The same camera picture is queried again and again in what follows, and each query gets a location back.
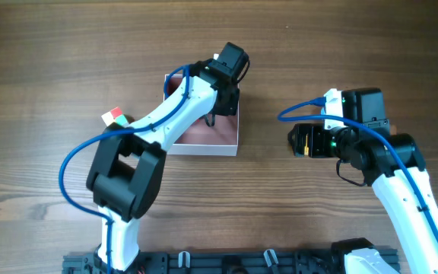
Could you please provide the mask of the pink white box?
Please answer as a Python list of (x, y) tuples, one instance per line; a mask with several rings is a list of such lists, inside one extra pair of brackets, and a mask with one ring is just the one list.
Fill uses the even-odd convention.
[(163, 149), (169, 155), (235, 156), (239, 145), (239, 116), (211, 115), (217, 91), (199, 77), (168, 75), (164, 90), (176, 107), (182, 93), (185, 103), (163, 124)]

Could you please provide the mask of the colourful puzzle cube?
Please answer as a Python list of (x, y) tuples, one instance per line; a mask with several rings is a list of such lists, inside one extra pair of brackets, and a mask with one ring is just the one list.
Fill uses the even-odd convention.
[(101, 116), (101, 119), (105, 123), (106, 126), (110, 126), (113, 123), (116, 123), (119, 126), (126, 127), (129, 125), (128, 118), (123, 114), (119, 107), (115, 107), (110, 111), (104, 113)]

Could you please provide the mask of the yellow round gear toy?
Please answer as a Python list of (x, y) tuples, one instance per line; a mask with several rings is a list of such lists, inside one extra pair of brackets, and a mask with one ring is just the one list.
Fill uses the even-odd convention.
[(304, 156), (309, 156), (309, 135), (306, 134), (304, 138), (304, 147), (303, 147)]

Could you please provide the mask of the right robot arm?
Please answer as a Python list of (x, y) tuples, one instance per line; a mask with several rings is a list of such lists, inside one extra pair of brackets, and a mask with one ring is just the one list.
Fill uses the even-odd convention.
[(426, 162), (414, 138), (393, 134), (378, 88), (338, 90), (308, 101), (319, 115), (278, 115), (295, 125), (287, 140), (296, 156), (335, 158), (363, 174), (386, 210), (413, 273), (438, 273), (438, 206)]

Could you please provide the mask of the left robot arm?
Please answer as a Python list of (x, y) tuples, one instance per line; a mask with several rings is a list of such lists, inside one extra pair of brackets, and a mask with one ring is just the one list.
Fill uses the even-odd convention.
[(95, 266), (124, 273), (140, 250), (140, 218), (160, 190), (167, 152), (203, 116), (234, 116), (250, 66), (241, 47), (226, 43), (218, 56), (180, 68), (182, 80), (163, 102), (134, 122), (114, 122), (100, 137), (86, 187), (103, 214), (103, 239)]

